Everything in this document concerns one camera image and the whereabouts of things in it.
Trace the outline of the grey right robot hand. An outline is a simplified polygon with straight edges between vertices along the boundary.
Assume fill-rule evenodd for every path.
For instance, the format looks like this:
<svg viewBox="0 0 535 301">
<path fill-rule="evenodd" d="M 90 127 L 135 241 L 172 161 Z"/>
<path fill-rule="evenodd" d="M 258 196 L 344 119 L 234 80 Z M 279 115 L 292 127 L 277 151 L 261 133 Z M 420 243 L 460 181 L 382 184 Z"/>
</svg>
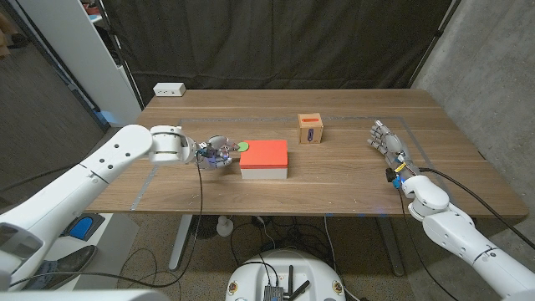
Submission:
<svg viewBox="0 0 535 301">
<path fill-rule="evenodd" d="M 374 122 L 370 134 L 367 142 L 385 158 L 386 164 L 399 176 L 400 181 L 420 174 L 410 157 L 407 144 L 380 120 Z"/>
</svg>

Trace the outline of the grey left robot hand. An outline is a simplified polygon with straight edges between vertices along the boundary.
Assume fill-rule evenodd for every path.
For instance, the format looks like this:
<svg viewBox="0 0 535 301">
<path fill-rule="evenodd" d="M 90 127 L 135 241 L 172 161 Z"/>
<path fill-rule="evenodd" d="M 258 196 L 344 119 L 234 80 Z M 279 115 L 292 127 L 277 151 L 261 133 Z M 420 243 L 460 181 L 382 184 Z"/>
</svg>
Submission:
<svg viewBox="0 0 535 301">
<path fill-rule="evenodd" d="M 196 165 L 202 170 L 222 168 L 232 163 L 230 153 L 239 145 L 224 135 L 215 135 L 196 144 Z"/>
</svg>

